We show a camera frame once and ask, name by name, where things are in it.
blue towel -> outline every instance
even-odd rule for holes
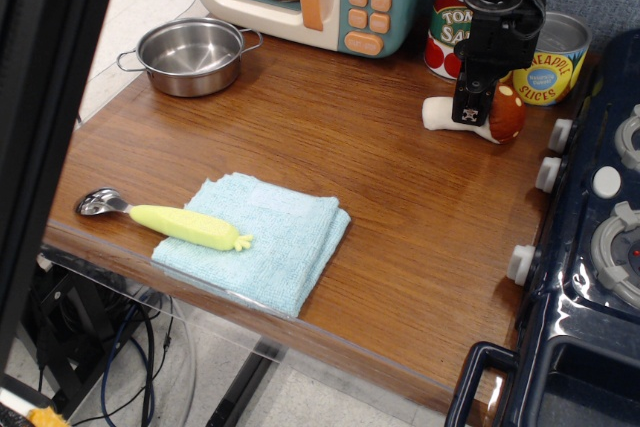
[[[351,220],[338,204],[244,174],[207,180],[185,208],[252,234],[251,248],[221,252],[168,238],[152,259],[199,288],[297,317]]]

metal spoon head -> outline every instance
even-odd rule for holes
[[[111,187],[103,187],[84,196],[76,205],[80,215],[98,215],[106,212],[125,212],[128,204],[120,193]]]

spoon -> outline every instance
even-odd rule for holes
[[[251,247],[252,235],[240,235],[238,229],[224,220],[191,210],[157,205],[131,205],[111,187],[90,192],[80,199],[76,213],[98,215],[108,212],[129,214],[137,223],[161,234],[216,250]]]

navy blue stove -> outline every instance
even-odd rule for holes
[[[611,41],[549,147],[549,212],[508,272],[524,286],[516,350],[471,349],[447,426],[464,426],[488,367],[506,374],[493,425],[640,425],[640,30]]]

black frame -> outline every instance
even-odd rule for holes
[[[108,2],[0,0],[2,372]]]

